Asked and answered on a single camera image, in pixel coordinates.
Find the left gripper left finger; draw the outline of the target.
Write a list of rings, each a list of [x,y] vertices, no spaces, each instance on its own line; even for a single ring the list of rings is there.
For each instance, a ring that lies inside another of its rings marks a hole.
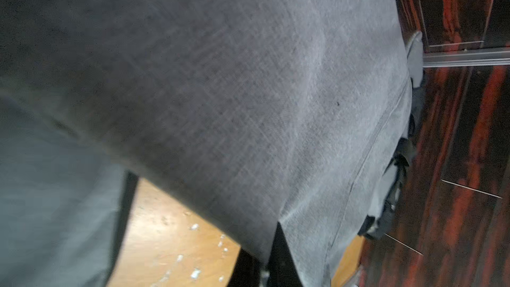
[[[259,287],[262,264],[241,249],[227,287]]]

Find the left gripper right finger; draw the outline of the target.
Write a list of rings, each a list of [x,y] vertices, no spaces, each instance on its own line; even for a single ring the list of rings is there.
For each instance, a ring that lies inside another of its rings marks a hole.
[[[267,271],[266,286],[303,287],[280,223],[276,227]]]

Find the grey laptop sleeve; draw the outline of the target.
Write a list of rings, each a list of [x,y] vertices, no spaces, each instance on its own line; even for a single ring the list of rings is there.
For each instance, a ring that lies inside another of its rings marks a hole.
[[[1,97],[329,286],[408,127],[396,0],[1,0]]]

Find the grey bag with straps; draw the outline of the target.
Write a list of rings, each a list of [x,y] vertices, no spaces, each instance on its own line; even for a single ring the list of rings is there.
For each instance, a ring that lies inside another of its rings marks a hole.
[[[425,89],[422,87],[424,77],[422,32],[405,33],[404,40],[413,88],[409,123],[377,184],[370,210],[358,232],[359,236],[370,240],[379,240],[391,230],[408,171],[418,152],[416,138],[421,129],[421,114],[425,100]]]

